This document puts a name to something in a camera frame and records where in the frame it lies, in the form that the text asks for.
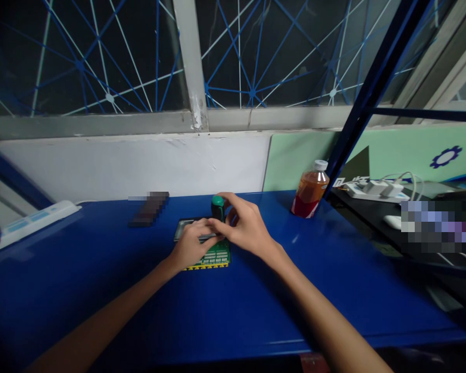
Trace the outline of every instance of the blue tabletop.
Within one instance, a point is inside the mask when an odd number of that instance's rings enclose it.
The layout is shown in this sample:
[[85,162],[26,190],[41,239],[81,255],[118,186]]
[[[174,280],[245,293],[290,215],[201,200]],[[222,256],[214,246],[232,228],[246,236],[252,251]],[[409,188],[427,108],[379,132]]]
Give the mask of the blue tabletop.
[[[242,194],[273,238],[374,347],[466,340],[337,211],[289,212],[294,192]],[[0,251],[0,356],[20,369],[147,274],[174,246],[180,218],[211,196],[173,197],[153,227],[128,228],[126,200],[85,204]],[[93,370],[131,370],[307,352],[315,345],[290,295],[258,258],[232,246],[227,268],[184,271],[123,328]]]

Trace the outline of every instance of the power adapter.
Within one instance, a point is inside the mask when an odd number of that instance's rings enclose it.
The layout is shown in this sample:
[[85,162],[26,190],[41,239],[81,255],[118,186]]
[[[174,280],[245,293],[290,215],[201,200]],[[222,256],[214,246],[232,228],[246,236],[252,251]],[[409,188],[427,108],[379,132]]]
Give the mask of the power adapter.
[[385,180],[385,182],[388,184],[388,186],[380,193],[382,196],[395,197],[400,192],[402,192],[402,189],[404,189],[404,186],[401,184],[395,184],[387,180]]
[[379,195],[387,187],[388,184],[385,181],[371,180],[364,188],[362,188],[362,191],[369,195]]

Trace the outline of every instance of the green board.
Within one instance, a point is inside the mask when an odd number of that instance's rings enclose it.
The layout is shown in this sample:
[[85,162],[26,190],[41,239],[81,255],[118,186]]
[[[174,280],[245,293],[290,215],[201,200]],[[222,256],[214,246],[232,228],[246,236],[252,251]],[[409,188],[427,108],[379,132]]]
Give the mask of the green board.
[[[328,159],[337,137],[338,133],[330,131],[273,135],[263,190],[296,189],[300,176],[315,159]],[[456,159],[438,168],[430,166],[436,156],[454,146],[462,148]],[[429,181],[444,181],[466,174],[466,125],[367,130],[349,159],[365,147],[369,147],[372,179],[404,171]]]
[[184,270],[224,268],[228,267],[229,263],[231,263],[229,241],[224,239],[211,247],[200,262]]
[[300,132],[271,137],[264,191],[297,189],[300,176],[316,159],[330,155],[337,132]]

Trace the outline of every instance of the red label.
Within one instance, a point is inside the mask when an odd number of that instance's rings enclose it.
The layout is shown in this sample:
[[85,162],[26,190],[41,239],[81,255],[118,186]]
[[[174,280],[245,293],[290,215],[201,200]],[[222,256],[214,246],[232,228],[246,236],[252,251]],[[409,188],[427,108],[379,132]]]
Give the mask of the red label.
[[292,213],[302,218],[312,218],[318,204],[319,199],[314,202],[304,203],[299,196],[296,195],[292,203]]

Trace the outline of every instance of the blue gear icon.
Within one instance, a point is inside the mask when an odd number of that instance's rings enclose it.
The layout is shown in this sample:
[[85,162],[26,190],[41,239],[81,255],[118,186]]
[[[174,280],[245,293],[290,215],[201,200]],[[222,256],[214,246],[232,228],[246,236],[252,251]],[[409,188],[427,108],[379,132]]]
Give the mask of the blue gear icon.
[[462,148],[457,145],[451,149],[445,149],[442,153],[433,158],[433,162],[430,164],[430,167],[439,168],[440,166],[445,166],[450,161],[456,159],[461,150]]

